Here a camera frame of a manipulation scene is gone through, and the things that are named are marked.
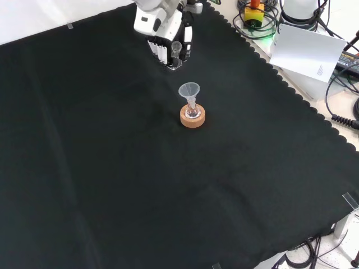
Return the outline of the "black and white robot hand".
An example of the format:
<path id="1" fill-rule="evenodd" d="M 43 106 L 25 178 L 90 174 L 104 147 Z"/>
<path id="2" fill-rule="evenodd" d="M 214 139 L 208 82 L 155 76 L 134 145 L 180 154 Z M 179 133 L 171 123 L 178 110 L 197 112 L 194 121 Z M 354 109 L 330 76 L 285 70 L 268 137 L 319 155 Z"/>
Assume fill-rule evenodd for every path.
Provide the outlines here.
<path id="1" fill-rule="evenodd" d="M 192 48 L 192 26 L 185 13 L 175 10 L 167 18 L 162 8 L 151 12 L 136 10 L 134 30 L 145 35 L 153 57 L 170 70 L 176 70 L 187 61 Z"/>

